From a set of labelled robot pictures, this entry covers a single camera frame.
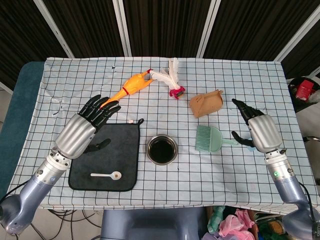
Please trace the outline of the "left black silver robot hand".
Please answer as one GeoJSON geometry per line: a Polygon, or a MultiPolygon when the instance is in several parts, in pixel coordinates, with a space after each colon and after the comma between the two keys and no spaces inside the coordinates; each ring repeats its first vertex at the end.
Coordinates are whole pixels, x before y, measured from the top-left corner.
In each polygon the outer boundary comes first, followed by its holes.
{"type": "Polygon", "coordinates": [[[64,157],[73,160],[82,155],[108,119],[121,109],[117,100],[108,100],[100,94],[92,97],[68,121],[55,141],[64,157]]]}

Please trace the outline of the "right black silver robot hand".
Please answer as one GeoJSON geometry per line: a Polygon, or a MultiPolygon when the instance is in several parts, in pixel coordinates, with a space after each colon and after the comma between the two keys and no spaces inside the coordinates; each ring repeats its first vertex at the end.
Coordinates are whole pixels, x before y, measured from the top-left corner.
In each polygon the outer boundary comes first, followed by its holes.
{"type": "Polygon", "coordinates": [[[256,148],[264,154],[275,151],[282,144],[281,135],[269,115],[235,98],[232,99],[232,102],[239,109],[251,135],[251,139],[244,139],[232,131],[233,138],[239,144],[256,148]]]}

